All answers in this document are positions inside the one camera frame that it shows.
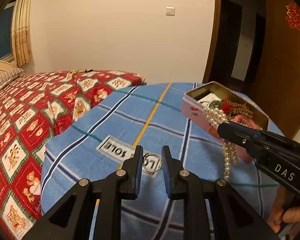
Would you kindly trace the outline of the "right human hand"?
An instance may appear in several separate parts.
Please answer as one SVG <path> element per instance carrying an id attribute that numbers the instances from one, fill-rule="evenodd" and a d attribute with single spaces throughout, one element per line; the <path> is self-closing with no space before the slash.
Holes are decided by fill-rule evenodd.
<path id="1" fill-rule="evenodd" d="M 275 233 L 278 233 L 282 223 L 294 223 L 288 232 L 290 239 L 293 239 L 300 231 L 300 206 L 291 207 L 289 209 L 284 208 L 283 206 L 286 203 L 288 195 L 289 192 L 280 185 L 277 189 L 267 224 Z"/>

